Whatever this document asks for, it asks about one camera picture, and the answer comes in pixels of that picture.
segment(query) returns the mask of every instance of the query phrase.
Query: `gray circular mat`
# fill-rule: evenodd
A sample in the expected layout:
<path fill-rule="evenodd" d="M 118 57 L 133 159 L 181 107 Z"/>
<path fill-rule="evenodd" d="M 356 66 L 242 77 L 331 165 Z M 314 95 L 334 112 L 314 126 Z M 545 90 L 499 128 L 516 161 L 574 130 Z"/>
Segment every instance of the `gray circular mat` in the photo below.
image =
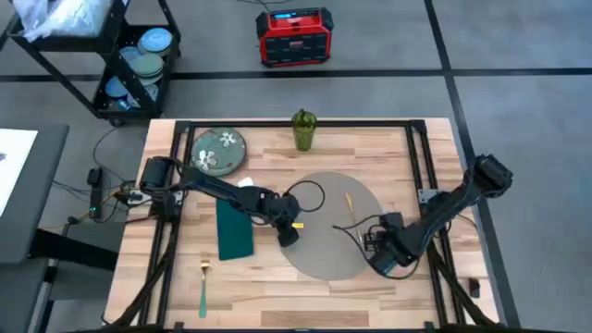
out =
<path fill-rule="evenodd" d="M 325 190 L 325 204 L 316 212 L 301 212 L 298 215 L 296 222 L 304 224 L 298 229 L 300 238 L 281 251 L 294 267 L 313 278 L 341 280 L 355 277 L 367 267 L 367 263 L 352 239 L 331 226 L 348 227 L 353 224 L 346 192 L 351 196 L 356 221 L 381 214 L 378 200 L 363 183 L 340 173 L 317 173 L 301 180 L 319 183 Z M 322 200 L 321 191 L 311 183 L 300 184 L 291 193 L 304 209 L 315 208 Z M 370 219 L 359 227 L 360 233 L 364 235 L 364 231 L 376 223 L 377 218 Z M 355 228 L 350 229 L 350 233 L 357 240 Z"/>

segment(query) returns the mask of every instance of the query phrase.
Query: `gray carpet floor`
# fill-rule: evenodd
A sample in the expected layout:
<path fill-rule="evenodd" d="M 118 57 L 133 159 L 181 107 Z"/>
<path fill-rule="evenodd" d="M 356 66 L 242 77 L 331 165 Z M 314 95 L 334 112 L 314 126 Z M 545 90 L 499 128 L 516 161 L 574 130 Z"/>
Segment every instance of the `gray carpet floor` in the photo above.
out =
<path fill-rule="evenodd" d="M 130 23 L 165 22 L 156 1 L 130 1 Z M 234 0 L 168 2 L 183 33 L 177 72 L 264 70 L 254 29 L 261 7 Z M 453 68 L 592 67 L 589 1 L 434 3 Z M 294 0 L 272 9 L 307 6 L 327 6 L 336 21 L 333 57 L 310 69 L 440 68 L 423 1 Z M 0 3 L 0 9 L 4 25 L 9 4 Z M 213 33 L 219 21 L 225 23 Z M 47 56 L 67 74 L 100 74 L 103 68 L 97 55 Z M 8 40 L 0 52 L 0 76 L 39 74 L 46 73 Z M 463 77 L 456 83 L 475 151 L 495 154 L 515 174 L 512 189 L 490 207 L 523 325 L 589 331 L 592 77 Z M 90 96 L 96 82 L 76 85 Z M 85 186 L 93 147 L 110 129 L 105 121 L 56 82 L 2 82 L 0 102 L 3 123 L 68 123 L 55 178 Z M 321 117 L 449 117 L 454 122 L 439 77 L 174 80 L 165 117 L 287 117 L 302 107 Z M 98 158 L 122 177 L 135 178 L 145 134 L 142 126 L 117 130 L 101 144 Z M 86 203 L 53 189 L 42 225 L 63 224 L 85 208 Z M 113 237 L 110 241 L 117 242 L 117 234 Z M 110 277 L 102 278 L 108 287 Z M 99 327 L 106 296 L 57 302 L 48 331 Z"/>

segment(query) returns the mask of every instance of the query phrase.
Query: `metal cart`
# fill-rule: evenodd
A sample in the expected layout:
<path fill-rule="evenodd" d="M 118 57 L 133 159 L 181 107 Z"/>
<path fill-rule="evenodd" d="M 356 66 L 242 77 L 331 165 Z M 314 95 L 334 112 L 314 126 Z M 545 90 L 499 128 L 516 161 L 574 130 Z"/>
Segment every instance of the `metal cart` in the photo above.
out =
<path fill-rule="evenodd" d="M 22 35 L 23 27 L 20 19 L 9 28 L 8 36 L 22 47 L 35 61 L 45 68 L 59 81 L 76 99 L 91 113 L 100 119 L 106 119 L 112 126 L 121 126 L 126 119 L 151 119 L 160 117 L 167 96 L 172 70 L 180 56 L 179 44 L 181 34 L 173 19 L 166 0 L 158 0 L 165 14 L 168 25 L 129 25 L 125 13 L 129 1 L 114 0 L 106 14 L 105 22 L 95 37 L 48 36 L 29 43 Z M 144 89 L 140 80 L 130 68 L 128 62 L 119 53 L 119 49 L 135 45 L 140 37 L 152 28 L 164 28 L 171 32 L 173 38 L 170 52 L 164 57 L 163 78 L 158 85 L 158 95 L 154 101 Z M 89 101 L 72 82 L 54 67 L 41 52 L 95 52 L 106 63 L 105 70 L 99 81 L 92 101 Z M 140 105 L 123 111 L 105 93 L 105 85 L 112 77 L 117 76 L 128 92 Z"/>

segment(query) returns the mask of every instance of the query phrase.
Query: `cart wheel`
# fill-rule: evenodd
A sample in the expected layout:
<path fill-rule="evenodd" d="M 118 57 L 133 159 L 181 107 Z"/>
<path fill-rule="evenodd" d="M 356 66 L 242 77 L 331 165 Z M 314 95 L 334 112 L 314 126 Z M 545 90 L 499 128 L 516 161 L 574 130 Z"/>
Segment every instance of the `cart wheel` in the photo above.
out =
<path fill-rule="evenodd" d="M 109 119 L 107 121 L 113 127 L 121 127 L 123 125 L 123 120 L 121 119 Z"/>

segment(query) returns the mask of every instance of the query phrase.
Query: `gold utensil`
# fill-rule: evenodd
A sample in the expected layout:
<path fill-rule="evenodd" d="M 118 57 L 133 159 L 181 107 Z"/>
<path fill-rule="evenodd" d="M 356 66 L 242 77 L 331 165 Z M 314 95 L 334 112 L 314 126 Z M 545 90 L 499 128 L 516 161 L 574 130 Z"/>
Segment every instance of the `gold utensil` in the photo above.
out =
<path fill-rule="evenodd" d="M 200 299 L 200 318 L 205 318 L 207 314 L 207 305 L 205 304 L 205 273 L 210 268 L 210 257 L 207 253 L 202 253 L 202 298 Z"/>
<path fill-rule="evenodd" d="M 357 220 L 355 219 L 355 213 L 353 212 L 352 197 L 350 196 L 350 193 L 348 191 L 345 192 L 345 201 L 348 203 L 348 207 L 350 208 L 351 223 L 356 224 Z M 362 234 L 360 233 L 360 230 L 358 230 L 358 228 L 356 227 L 355 231 L 358 233 L 358 240 L 360 240 L 360 245 L 364 244 L 364 242 L 362 241 Z"/>

